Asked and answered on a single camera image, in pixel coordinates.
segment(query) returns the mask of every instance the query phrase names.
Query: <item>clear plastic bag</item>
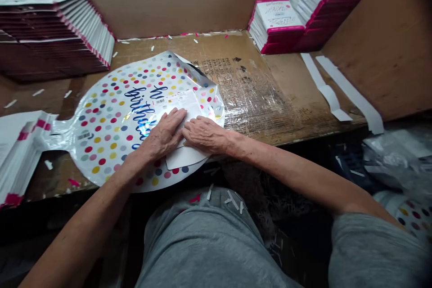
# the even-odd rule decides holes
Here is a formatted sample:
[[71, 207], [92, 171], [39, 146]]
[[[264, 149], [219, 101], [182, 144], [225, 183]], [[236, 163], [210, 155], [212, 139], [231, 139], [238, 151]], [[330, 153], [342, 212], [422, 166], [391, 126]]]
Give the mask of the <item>clear plastic bag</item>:
[[409, 198], [432, 203], [432, 130], [426, 125], [391, 126], [363, 141], [364, 167]]

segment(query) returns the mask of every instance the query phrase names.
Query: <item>wooden table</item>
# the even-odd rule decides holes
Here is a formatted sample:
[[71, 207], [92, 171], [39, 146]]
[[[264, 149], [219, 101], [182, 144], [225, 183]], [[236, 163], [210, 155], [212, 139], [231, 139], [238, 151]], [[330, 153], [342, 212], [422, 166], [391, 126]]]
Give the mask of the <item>wooden table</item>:
[[[330, 113], [300, 55], [261, 56], [244, 31], [116, 43], [114, 53], [118, 54], [112, 59], [112, 70], [165, 50], [188, 59], [220, 86], [227, 129], [259, 141], [270, 145], [295, 143], [365, 124], [358, 109], [325, 72], [321, 70], [324, 80], [334, 89], [341, 108], [353, 121], [341, 123]], [[18, 102], [4, 109], [3, 114], [44, 110], [59, 114], [59, 120], [69, 119], [80, 98], [106, 74], [19, 86], [13, 93], [13, 99]], [[40, 89], [45, 91], [32, 97]], [[68, 90], [72, 93], [64, 99]], [[53, 170], [48, 170], [42, 162], [46, 159], [53, 163]], [[68, 179], [81, 185], [74, 187]], [[40, 200], [89, 188], [94, 185], [82, 176], [67, 152], [45, 152], [28, 186], [26, 199]]]

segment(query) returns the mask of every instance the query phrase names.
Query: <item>forearm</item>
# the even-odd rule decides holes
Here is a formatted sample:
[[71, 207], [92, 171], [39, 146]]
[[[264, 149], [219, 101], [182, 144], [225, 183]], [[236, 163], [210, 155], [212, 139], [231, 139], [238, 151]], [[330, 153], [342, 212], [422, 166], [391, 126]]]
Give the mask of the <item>forearm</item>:
[[125, 162], [70, 219], [20, 287], [81, 286], [119, 218], [141, 167]]
[[286, 186], [333, 214], [363, 212], [397, 221], [362, 188], [293, 153], [230, 132], [227, 153], [271, 174]]

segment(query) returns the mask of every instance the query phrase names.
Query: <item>round foil balloon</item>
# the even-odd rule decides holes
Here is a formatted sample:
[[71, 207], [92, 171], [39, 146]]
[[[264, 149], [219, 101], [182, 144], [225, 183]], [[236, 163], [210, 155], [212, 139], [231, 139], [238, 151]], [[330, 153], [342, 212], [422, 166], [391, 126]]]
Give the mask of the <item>round foil balloon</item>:
[[[217, 85], [184, 61], [167, 51], [112, 71], [84, 95], [72, 119], [53, 124], [45, 144], [69, 151], [83, 175], [101, 186], [157, 124], [163, 113], [157, 102], [162, 98], [193, 91], [201, 115], [223, 127], [224, 104]], [[187, 150], [191, 148], [175, 151], [178, 157], [189, 158]], [[156, 161], [137, 179], [135, 192], [183, 180], [206, 161], [206, 155], [195, 159], [200, 161], [171, 170], [165, 158]]]

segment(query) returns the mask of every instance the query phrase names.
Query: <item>barcode label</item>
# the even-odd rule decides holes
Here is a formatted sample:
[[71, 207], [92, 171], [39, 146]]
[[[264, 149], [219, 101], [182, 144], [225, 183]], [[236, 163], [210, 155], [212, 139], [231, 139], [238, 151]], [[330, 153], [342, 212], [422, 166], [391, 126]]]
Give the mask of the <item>barcode label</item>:
[[82, 135], [79, 135], [78, 140], [82, 140], [83, 138], [87, 138], [87, 137], [90, 137], [90, 133], [84, 133]]

